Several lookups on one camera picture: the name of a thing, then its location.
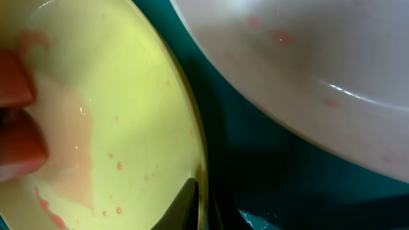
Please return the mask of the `green scouring sponge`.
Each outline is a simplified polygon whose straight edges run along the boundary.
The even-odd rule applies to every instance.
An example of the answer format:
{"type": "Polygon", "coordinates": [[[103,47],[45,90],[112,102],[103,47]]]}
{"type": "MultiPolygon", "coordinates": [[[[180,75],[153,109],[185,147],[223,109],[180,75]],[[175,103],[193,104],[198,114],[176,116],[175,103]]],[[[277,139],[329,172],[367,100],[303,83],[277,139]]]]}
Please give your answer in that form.
{"type": "Polygon", "coordinates": [[[48,154],[42,133],[24,110],[35,102],[36,91],[18,57],[1,50],[1,181],[39,170],[48,154]]]}

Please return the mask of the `yellow-green plate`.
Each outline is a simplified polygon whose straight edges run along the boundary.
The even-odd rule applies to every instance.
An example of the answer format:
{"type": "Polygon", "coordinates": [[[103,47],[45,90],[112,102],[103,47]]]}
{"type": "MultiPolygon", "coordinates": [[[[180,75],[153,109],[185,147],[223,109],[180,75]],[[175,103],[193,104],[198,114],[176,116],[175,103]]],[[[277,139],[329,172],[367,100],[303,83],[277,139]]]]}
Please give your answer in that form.
{"type": "Polygon", "coordinates": [[[26,110],[47,163],[1,184],[10,229],[151,229],[206,155],[189,85],[131,1],[1,0],[1,46],[19,53],[38,96],[26,110]]]}

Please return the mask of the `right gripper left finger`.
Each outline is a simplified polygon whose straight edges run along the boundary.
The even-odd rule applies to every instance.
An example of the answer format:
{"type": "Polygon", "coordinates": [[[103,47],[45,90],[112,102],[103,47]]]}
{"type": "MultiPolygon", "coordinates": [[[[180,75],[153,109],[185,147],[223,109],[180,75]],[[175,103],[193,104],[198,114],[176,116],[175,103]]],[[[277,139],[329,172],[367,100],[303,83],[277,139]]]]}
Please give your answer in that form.
{"type": "Polygon", "coordinates": [[[194,178],[189,178],[151,230],[197,230],[198,212],[199,185],[194,178]]]}

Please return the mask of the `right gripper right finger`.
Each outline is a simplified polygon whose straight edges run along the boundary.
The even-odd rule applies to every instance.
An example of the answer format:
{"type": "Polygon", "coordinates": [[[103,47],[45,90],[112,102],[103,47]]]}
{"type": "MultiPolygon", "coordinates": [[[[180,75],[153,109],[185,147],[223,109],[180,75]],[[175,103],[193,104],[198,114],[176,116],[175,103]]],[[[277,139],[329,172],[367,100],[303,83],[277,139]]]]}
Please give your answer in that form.
{"type": "Polygon", "coordinates": [[[212,188],[209,194],[209,230],[245,230],[246,221],[223,191],[212,188]]]}

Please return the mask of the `white plate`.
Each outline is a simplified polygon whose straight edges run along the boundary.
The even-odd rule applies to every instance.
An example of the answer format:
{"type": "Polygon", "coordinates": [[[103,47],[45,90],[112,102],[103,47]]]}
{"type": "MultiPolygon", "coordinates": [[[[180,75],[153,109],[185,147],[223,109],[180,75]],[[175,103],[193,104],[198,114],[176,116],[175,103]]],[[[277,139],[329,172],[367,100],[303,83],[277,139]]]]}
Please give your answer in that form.
{"type": "Polygon", "coordinates": [[[174,0],[246,99],[345,160],[408,181],[408,0],[174,0]]]}

